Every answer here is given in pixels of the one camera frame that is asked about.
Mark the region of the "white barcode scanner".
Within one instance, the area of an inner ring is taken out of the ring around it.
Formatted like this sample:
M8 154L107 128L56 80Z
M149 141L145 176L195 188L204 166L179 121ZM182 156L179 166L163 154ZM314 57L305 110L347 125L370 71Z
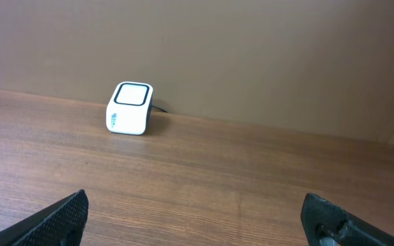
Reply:
M112 133L143 135L152 108L153 87L147 83L119 83L107 104L106 127Z

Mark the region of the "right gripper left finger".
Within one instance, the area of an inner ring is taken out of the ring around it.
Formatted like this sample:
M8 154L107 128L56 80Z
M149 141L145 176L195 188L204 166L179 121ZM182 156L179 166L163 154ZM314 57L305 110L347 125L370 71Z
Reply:
M88 209L81 189L0 231L0 246L79 246Z

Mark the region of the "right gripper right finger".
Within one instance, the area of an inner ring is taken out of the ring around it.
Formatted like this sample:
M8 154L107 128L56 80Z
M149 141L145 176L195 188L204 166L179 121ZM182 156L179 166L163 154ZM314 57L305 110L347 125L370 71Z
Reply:
M394 246L394 236L314 193L306 194L300 218L309 245Z

